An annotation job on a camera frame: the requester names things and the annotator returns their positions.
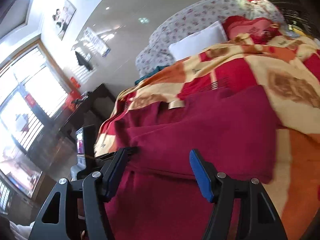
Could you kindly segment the maroon fleece garment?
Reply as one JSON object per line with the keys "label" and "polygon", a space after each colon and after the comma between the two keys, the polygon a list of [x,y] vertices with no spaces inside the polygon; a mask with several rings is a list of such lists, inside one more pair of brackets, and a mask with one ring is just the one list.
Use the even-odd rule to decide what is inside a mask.
{"label": "maroon fleece garment", "polygon": [[201,239],[212,205],[201,195],[189,153],[232,178],[267,184],[278,119],[261,86],[227,88],[128,111],[114,123],[120,148],[134,147],[116,196],[105,206],[116,239]]}

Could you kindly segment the dark cloth on hook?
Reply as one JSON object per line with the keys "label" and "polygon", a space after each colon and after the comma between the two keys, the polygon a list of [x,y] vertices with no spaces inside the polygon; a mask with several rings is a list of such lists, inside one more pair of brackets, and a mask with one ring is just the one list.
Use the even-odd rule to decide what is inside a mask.
{"label": "dark cloth on hook", "polygon": [[88,71],[92,71],[93,70],[92,65],[81,54],[79,54],[76,51],[75,55],[76,55],[76,58],[77,58],[77,61],[78,61],[78,65],[84,66]]}

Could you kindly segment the red wall sticker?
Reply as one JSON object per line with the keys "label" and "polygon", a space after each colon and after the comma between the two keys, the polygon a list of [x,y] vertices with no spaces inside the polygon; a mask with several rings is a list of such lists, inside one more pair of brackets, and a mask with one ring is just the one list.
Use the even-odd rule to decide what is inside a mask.
{"label": "red wall sticker", "polygon": [[75,77],[72,76],[70,78],[70,81],[76,89],[79,89],[81,87],[80,83],[76,80]]}

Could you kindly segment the framed portrait photo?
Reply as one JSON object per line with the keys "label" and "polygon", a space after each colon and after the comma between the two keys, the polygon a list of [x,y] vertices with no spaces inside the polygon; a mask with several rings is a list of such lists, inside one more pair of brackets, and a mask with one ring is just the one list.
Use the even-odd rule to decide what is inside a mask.
{"label": "framed portrait photo", "polygon": [[52,20],[60,40],[63,40],[75,12],[76,7],[69,0],[57,0],[55,3]]}

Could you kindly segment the eye chart wall poster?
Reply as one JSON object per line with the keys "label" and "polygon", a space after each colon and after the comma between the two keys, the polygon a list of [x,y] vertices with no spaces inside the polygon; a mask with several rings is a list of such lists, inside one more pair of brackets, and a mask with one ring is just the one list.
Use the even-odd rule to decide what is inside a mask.
{"label": "eye chart wall poster", "polygon": [[83,38],[90,43],[93,49],[102,57],[106,57],[111,51],[107,44],[90,27],[84,30]]}

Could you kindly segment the carved dark wooden headboard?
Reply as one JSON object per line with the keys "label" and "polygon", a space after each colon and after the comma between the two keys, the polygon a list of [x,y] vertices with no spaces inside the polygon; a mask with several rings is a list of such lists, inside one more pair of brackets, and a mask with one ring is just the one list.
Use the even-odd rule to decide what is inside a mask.
{"label": "carved dark wooden headboard", "polygon": [[299,28],[305,34],[319,39],[319,26],[299,0],[268,0],[275,5],[288,25]]}

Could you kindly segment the floral quilt bundle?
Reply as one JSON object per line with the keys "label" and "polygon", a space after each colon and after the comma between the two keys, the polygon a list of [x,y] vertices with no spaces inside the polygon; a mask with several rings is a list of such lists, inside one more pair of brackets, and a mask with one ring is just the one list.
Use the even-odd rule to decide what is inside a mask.
{"label": "floral quilt bundle", "polygon": [[243,16],[249,20],[264,17],[285,23],[278,8],[267,0],[201,0],[173,14],[151,34],[149,44],[136,57],[139,76],[149,74],[157,66],[175,62],[169,53],[169,45],[216,21],[223,23],[229,16]]}

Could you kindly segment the white pillow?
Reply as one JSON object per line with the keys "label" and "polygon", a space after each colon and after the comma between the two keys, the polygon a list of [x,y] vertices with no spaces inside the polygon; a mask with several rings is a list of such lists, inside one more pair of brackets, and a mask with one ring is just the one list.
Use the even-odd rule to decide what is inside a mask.
{"label": "white pillow", "polygon": [[218,43],[227,42],[227,36],[220,21],[216,21],[206,29],[191,34],[184,39],[171,44],[169,52],[176,61],[199,54],[205,48]]}

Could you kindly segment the red orange love blanket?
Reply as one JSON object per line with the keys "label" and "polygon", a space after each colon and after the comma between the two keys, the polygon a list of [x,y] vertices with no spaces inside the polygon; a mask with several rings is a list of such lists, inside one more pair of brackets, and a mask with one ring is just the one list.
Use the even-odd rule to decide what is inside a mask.
{"label": "red orange love blanket", "polygon": [[114,123],[128,111],[227,88],[238,93],[263,87],[276,114],[273,177],[263,183],[289,239],[299,239],[319,209],[319,46],[310,38],[276,36],[255,44],[239,35],[164,68],[121,92],[99,131],[96,155],[116,151]]}

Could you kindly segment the window with metal grille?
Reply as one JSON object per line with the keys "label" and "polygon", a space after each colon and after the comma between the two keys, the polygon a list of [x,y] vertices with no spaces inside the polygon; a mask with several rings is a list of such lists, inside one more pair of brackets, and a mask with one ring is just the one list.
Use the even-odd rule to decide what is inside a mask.
{"label": "window with metal grille", "polygon": [[63,139],[71,88],[40,40],[1,68],[1,175],[35,198]]}

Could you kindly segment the red gift box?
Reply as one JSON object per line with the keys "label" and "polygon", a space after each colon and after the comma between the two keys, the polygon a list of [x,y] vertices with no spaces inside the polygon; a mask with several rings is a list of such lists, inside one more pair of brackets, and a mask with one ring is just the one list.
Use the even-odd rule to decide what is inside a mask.
{"label": "red gift box", "polygon": [[74,100],[81,98],[81,94],[78,91],[72,90],[68,95],[67,98],[62,106],[62,109],[68,109],[71,112],[75,111],[75,103]]}

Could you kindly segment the red pink embroidered pillow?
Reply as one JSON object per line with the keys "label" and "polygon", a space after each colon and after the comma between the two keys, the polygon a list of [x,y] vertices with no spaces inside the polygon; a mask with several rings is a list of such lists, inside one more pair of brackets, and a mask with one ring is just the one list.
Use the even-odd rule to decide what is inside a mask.
{"label": "red pink embroidered pillow", "polygon": [[240,34],[248,34],[255,44],[267,44],[281,35],[280,25],[264,17],[249,20],[243,16],[229,16],[222,26],[230,40]]}

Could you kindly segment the dark wooden side table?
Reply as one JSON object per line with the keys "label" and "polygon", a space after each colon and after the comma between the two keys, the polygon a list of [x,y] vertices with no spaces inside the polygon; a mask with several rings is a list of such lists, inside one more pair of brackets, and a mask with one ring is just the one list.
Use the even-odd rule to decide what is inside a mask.
{"label": "dark wooden side table", "polygon": [[98,99],[109,98],[113,103],[113,107],[116,103],[116,97],[109,91],[104,83],[100,84],[92,92],[88,92],[84,99],[75,100],[77,107],[76,110],[70,115],[63,126],[60,128],[60,132],[67,137],[72,143],[75,143],[75,136],[73,136],[73,131],[80,129],[85,123],[85,114],[87,112],[92,112],[93,115],[102,123],[107,119],[94,103]]}

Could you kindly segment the teal cloth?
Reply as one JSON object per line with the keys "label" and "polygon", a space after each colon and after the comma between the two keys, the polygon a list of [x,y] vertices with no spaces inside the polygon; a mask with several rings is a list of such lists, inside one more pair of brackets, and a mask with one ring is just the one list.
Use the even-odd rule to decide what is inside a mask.
{"label": "teal cloth", "polygon": [[157,66],[153,71],[149,72],[148,74],[144,75],[143,77],[141,77],[140,79],[135,81],[135,86],[138,85],[141,81],[152,77],[153,75],[157,74],[158,72],[160,72],[161,70],[163,70],[164,68],[168,67],[168,65],[166,66]]}

